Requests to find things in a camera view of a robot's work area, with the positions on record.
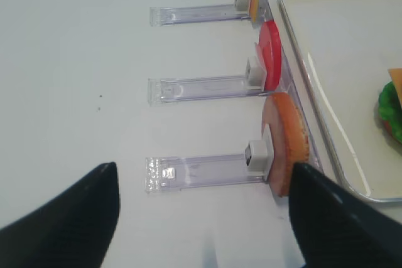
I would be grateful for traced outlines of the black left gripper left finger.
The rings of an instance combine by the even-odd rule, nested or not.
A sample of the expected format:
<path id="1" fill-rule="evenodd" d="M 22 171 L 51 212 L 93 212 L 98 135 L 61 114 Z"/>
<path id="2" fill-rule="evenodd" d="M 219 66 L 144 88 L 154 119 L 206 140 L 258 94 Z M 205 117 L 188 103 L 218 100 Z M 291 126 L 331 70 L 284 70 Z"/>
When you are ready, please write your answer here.
<path id="1" fill-rule="evenodd" d="M 1 267 L 100 267 L 119 214 L 117 165 L 100 164 L 1 229 Z"/>

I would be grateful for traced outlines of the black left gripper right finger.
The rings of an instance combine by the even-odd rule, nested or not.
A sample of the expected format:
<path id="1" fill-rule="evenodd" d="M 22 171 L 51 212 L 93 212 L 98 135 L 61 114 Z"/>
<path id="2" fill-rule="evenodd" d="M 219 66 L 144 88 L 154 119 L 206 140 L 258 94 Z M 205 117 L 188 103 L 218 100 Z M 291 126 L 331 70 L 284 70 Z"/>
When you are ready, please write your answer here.
<path id="1" fill-rule="evenodd" d="M 294 164 L 288 202 L 305 267 L 401 267 L 401 224 L 309 164 Z"/>

